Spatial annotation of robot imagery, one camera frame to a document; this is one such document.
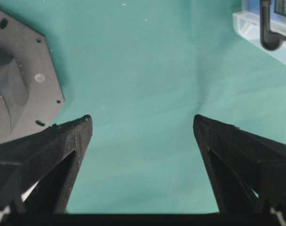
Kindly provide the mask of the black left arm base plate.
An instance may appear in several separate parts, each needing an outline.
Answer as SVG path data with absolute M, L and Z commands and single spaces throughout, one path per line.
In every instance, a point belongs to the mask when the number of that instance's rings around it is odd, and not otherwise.
M 44 130 L 64 102 L 44 35 L 0 10 L 0 144 Z

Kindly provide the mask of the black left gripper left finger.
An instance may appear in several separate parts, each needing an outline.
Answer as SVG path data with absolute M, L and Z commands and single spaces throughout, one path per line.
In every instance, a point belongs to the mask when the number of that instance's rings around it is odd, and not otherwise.
M 64 213 L 92 131 L 85 115 L 0 144 L 0 210 Z

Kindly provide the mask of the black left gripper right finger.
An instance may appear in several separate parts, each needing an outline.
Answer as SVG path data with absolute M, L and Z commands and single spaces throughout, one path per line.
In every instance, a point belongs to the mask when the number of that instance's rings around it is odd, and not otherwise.
M 286 214 L 286 145 L 196 115 L 193 132 L 221 213 Z

